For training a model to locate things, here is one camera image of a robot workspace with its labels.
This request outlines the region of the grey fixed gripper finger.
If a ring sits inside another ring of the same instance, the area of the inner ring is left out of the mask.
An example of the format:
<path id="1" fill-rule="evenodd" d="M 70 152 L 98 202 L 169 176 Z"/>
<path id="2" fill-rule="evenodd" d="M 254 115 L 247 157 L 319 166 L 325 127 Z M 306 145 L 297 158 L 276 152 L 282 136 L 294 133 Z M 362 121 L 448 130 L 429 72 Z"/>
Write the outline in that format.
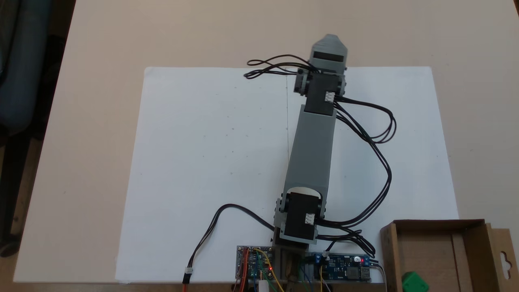
<path id="1" fill-rule="evenodd" d="M 337 35 L 326 34 L 312 46 L 312 52 L 348 52 L 348 49 Z"/>

